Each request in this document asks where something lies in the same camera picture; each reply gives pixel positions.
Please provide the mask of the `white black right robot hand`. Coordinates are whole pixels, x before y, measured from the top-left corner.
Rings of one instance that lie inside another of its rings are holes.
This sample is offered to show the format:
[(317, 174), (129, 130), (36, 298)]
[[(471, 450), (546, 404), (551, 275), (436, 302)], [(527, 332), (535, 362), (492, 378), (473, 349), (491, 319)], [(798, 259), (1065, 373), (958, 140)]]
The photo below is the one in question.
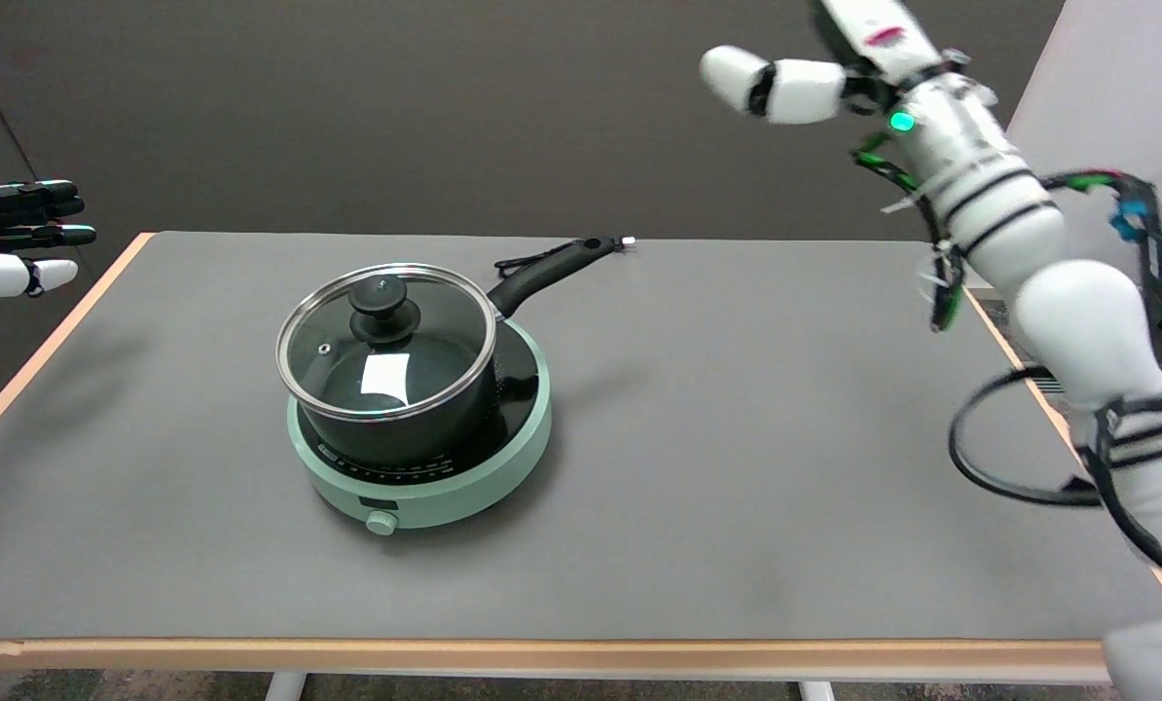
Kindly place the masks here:
[(733, 110), (772, 124), (806, 126), (842, 114), (888, 114), (916, 85), (954, 70), (901, 1), (809, 1), (829, 60), (768, 60), (713, 47), (700, 74)]

